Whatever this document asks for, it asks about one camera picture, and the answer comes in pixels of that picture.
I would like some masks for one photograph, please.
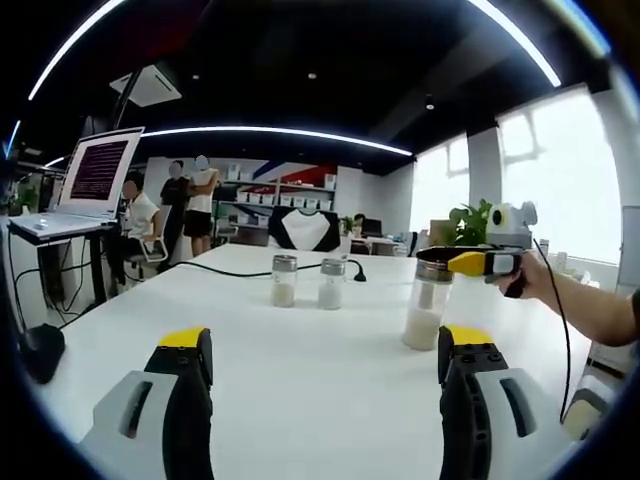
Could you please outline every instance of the metal lid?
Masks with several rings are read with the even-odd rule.
[[[322,260],[322,266],[320,267],[320,273],[331,276],[344,275],[345,262],[338,258],[325,258]]]
[[[430,282],[451,283],[453,282],[453,272],[449,271],[446,263],[418,260],[416,278]]]
[[[298,258],[293,255],[274,255],[274,272],[295,272],[298,270]]]

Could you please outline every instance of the human hand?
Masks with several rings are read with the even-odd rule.
[[[518,280],[523,273],[527,279],[527,285],[520,298],[540,298],[541,293],[547,287],[549,274],[546,266],[540,263],[531,251],[522,254],[522,263],[517,273],[498,278],[494,282],[494,285],[496,285],[504,295],[509,286]]]

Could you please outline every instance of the black shorts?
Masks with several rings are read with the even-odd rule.
[[[187,210],[184,215],[184,235],[191,238],[211,235],[211,214]]]

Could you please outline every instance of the black ceiling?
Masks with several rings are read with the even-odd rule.
[[[128,0],[26,98],[58,46],[99,3],[65,1],[29,18],[9,60],[15,88],[1,119],[8,138],[45,163],[73,148],[87,115],[112,116],[108,83],[164,62],[183,98],[140,108],[122,127],[204,125],[299,128],[358,137],[415,153],[553,88],[524,50],[467,0]],[[563,86],[595,62],[567,27],[530,0],[493,0],[547,57]],[[317,78],[310,79],[309,73]],[[435,110],[424,108],[433,95]],[[232,156],[338,163],[384,174],[411,157],[327,140],[266,133],[144,139],[138,156]]]

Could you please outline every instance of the computer monitor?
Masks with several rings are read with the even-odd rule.
[[[362,221],[362,236],[363,237],[382,237],[382,222],[380,220],[374,220],[373,218],[365,218]]]
[[[81,138],[65,176],[57,213],[114,219],[124,178],[144,127]]]

